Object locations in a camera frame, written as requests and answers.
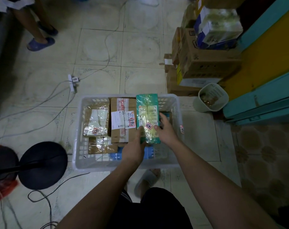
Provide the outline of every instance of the green package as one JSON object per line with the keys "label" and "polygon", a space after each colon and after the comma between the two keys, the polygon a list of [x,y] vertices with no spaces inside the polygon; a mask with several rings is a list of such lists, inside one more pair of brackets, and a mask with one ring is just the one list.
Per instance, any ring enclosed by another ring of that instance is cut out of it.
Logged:
{"label": "green package", "polygon": [[154,125],[159,126],[158,96],[157,94],[142,94],[136,96],[137,128],[143,126],[141,143],[159,144],[158,133]]}

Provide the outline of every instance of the black shorts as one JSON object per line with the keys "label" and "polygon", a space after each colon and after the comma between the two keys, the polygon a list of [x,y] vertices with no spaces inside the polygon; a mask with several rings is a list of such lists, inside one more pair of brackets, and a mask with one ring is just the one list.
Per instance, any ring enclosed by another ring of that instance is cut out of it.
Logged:
{"label": "black shorts", "polygon": [[192,228],[185,208],[169,191],[153,187],[141,203],[123,190],[107,228]]}

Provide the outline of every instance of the white slipper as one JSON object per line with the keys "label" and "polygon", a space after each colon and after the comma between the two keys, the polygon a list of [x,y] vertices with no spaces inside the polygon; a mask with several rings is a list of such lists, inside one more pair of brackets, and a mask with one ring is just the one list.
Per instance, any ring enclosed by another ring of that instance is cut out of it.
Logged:
{"label": "white slipper", "polygon": [[159,177],[157,177],[152,171],[147,169],[135,186],[134,189],[135,196],[140,198],[139,185],[143,180],[146,180],[149,183],[150,187],[152,187],[158,181],[158,179]]}

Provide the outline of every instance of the white plastic basket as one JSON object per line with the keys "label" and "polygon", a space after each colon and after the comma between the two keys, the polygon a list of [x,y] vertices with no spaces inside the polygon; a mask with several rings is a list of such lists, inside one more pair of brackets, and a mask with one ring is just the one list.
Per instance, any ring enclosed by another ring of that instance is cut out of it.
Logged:
{"label": "white plastic basket", "polygon": [[[207,106],[201,99],[200,95],[202,93],[206,93],[207,96],[210,98],[217,97],[218,100],[211,106]],[[210,83],[204,86],[199,92],[198,97],[193,100],[193,107],[198,112],[217,112],[221,110],[229,101],[229,96],[224,91],[223,88],[221,88],[220,85],[215,83]]]}
{"label": "white plastic basket", "polygon": [[[136,97],[136,94],[97,94],[93,96],[83,96],[78,106],[76,135],[73,142],[73,168],[79,172],[101,172],[114,170],[120,161],[112,160],[109,154],[88,154],[88,138],[83,136],[85,119],[85,108],[93,103],[109,102],[110,97],[128,98]],[[158,95],[159,110],[171,111],[173,115],[173,128],[177,135],[184,140],[181,133],[183,119],[179,98],[174,94]],[[155,144],[154,158],[143,160],[140,169],[157,169],[179,167],[173,152],[163,143]]]}

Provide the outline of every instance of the hand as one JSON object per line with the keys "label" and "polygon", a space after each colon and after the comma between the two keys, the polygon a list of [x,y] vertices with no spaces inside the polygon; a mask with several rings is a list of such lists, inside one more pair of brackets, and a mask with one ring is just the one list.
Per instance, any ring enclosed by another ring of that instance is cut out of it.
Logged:
{"label": "hand", "polygon": [[137,168],[143,160],[144,148],[146,146],[146,142],[140,144],[141,130],[143,130],[142,126],[138,128],[136,138],[133,141],[128,142],[122,150],[122,162],[129,165],[135,165]]}
{"label": "hand", "polygon": [[161,142],[165,143],[167,146],[171,147],[173,143],[179,141],[179,138],[177,134],[175,133],[171,123],[169,122],[168,118],[162,114],[159,113],[160,121],[163,123],[163,129],[161,129],[159,126],[155,125],[154,129],[157,131],[159,135],[159,139]]}

